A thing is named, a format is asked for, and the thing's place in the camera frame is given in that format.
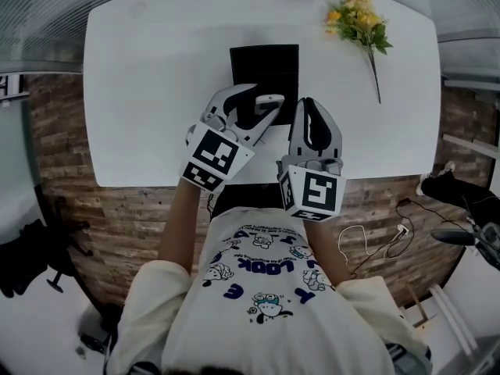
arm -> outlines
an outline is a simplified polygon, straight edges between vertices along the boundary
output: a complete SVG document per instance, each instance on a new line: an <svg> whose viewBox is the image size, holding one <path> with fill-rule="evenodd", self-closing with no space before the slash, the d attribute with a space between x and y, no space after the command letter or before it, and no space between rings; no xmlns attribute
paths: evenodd
<svg viewBox="0 0 500 375"><path fill-rule="evenodd" d="M348 280L337 287L385 343L392 362L408 375L432 373L431 352L405 320L382 277Z"/></svg>
<svg viewBox="0 0 500 375"><path fill-rule="evenodd" d="M304 228L316 261L330 282L337 286L345 280L351 280L351 274L345 265L344 257L339 252L327 223L304 221Z"/></svg>
<svg viewBox="0 0 500 375"><path fill-rule="evenodd" d="M158 259L177 263L191 273L195 252L200 188L180 179L163 230Z"/></svg>

black and white marker cube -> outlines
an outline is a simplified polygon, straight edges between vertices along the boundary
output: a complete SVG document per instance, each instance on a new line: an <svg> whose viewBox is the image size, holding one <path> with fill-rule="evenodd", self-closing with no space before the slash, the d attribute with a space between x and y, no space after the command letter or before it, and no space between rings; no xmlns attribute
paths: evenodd
<svg viewBox="0 0 500 375"><path fill-rule="evenodd" d="M254 152L199 122L189 139L180 175L207 191L232 179Z"/></svg>
<svg viewBox="0 0 500 375"><path fill-rule="evenodd" d="M328 220L341 211L345 183L331 173L288 166L280 178L284 209L304 220Z"/></svg>

white t-shirt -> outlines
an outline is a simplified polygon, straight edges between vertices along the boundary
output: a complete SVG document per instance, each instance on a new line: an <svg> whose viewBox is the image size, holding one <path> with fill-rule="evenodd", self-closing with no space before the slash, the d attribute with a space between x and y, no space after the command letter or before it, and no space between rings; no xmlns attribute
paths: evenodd
<svg viewBox="0 0 500 375"><path fill-rule="evenodd" d="M302 221L279 209L236 208L215 218L194 280L173 262L141 268L107 374L144 373L130 370L137 363L158 373L204 366L244 374L431 372L428 347L384 280L333 287Z"/></svg>

white table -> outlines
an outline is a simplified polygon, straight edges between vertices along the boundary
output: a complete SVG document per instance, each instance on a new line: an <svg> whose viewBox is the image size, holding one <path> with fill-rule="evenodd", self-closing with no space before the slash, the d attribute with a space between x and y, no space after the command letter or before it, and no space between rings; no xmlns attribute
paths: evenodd
<svg viewBox="0 0 500 375"><path fill-rule="evenodd" d="M299 44L299 97L329 110L347 178L430 172L441 104L434 24L373 0L395 46L376 52L382 104L364 53L323 32L338 0L113 0L92 10L84 57L87 132L102 186L177 184L186 129L231 86L229 49ZM233 183L276 182L289 126L271 127Z"/></svg>

cartoon print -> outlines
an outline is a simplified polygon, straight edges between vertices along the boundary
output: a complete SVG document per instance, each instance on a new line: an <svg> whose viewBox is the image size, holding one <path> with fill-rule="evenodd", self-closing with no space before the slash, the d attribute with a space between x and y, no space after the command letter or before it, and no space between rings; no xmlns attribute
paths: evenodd
<svg viewBox="0 0 500 375"><path fill-rule="evenodd" d="M282 241L283 243L286 243L287 245L293 245L294 241L296 241L296 240L297 240L296 237L293 237L290 235L288 235L287 237L285 237L283 239L280 239L280 241Z"/></svg>
<svg viewBox="0 0 500 375"><path fill-rule="evenodd" d="M319 270L304 271L303 280L312 291L324 291L326 288L334 289L327 276Z"/></svg>
<svg viewBox="0 0 500 375"><path fill-rule="evenodd" d="M213 260L210 264L217 263L218 261L220 261L220 259L222 259L222 253L226 252L227 250L231 250L231 249L239 250L238 245L240 243L241 243L241 241L238 239L230 239L228 241L223 241L221 243L221 249L216 254L216 256L213 258Z"/></svg>
<svg viewBox="0 0 500 375"><path fill-rule="evenodd" d="M264 323L268 318L274 319L277 316L293 316L291 311L283 311L283 306L280 305L280 298L276 295L265 295L258 293L253 296L254 305L259 309L260 314L257 316L257 323Z"/></svg>
<svg viewBox="0 0 500 375"><path fill-rule="evenodd" d="M300 298L300 304L305 304L311 298L316 297L316 295L314 293L312 293L311 291L305 291L304 289L301 289L300 287L297 287L295 289L295 294Z"/></svg>
<svg viewBox="0 0 500 375"><path fill-rule="evenodd" d="M255 234L253 239L253 244L261 248L269 248L271 243L273 243L272 234Z"/></svg>
<svg viewBox="0 0 500 375"><path fill-rule="evenodd" d="M220 262L218 262L217 264L210 264L209 270L206 271L206 274L203 277L203 280L205 281L203 283L203 286L205 288L207 286L210 286L212 284L212 280L228 280L233 275L234 273L231 272L229 266L226 266Z"/></svg>
<svg viewBox="0 0 500 375"><path fill-rule="evenodd" d="M223 294L223 297L230 298L231 300L238 300L245 291L239 284L232 284L227 292Z"/></svg>
<svg viewBox="0 0 500 375"><path fill-rule="evenodd" d="M313 253L305 246L290 247L290 253L300 259L308 259Z"/></svg>

